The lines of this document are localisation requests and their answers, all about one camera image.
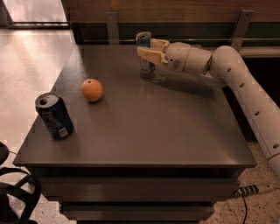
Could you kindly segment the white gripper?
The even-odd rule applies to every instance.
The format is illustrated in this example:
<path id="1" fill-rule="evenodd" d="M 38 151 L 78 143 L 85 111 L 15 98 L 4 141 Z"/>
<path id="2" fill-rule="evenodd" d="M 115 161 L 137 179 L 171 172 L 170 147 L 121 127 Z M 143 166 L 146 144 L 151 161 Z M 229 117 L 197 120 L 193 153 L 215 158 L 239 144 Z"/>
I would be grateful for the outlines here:
<path id="1" fill-rule="evenodd" d="M 155 65 L 167 64 L 167 68 L 175 72 L 183 72 L 186 58 L 191 50 L 188 44 L 152 38 L 150 48 L 139 46 L 137 54 Z"/>

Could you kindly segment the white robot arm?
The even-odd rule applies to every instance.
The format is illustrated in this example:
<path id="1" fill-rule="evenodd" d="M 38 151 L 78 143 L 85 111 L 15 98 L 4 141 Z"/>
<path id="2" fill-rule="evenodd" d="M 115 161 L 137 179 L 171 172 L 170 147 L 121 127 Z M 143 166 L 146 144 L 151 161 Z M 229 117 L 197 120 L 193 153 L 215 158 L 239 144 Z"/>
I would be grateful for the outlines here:
<path id="1" fill-rule="evenodd" d="M 214 51 L 184 43 L 149 38 L 138 40 L 137 54 L 154 65 L 194 75 L 217 87 L 229 86 L 272 171 L 280 177 L 280 108 L 263 90 L 247 68 L 242 56 L 231 46 Z"/>

